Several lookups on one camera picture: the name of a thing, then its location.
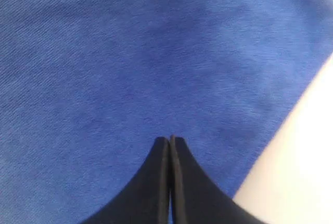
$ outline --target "blue towel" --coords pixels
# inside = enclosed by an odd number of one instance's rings
[[[333,52],[333,0],[0,0],[0,27],[0,223],[75,224],[156,136],[232,196]]]

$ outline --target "black rubber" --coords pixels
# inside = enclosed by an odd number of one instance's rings
[[[132,180],[82,224],[167,224],[169,164],[169,142],[157,138]]]
[[[170,154],[174,224],[264,224],[219,190],[183,138],[171,137]]]

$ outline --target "fabric texture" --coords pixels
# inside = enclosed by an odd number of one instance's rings
[[[0,0],[0,223],[78,223],[156,136],[232,196],[333,51],[333,0]]]

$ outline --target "black object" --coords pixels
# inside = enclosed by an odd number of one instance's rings
[[[180,137],[155,140],[126,187],[83,224],[264,224],[209,179]]]

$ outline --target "blue textile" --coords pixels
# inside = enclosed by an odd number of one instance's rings
[[[187,139],[233,195],[333,51],[333,0],[0,0],[0,223],[77,223]]]

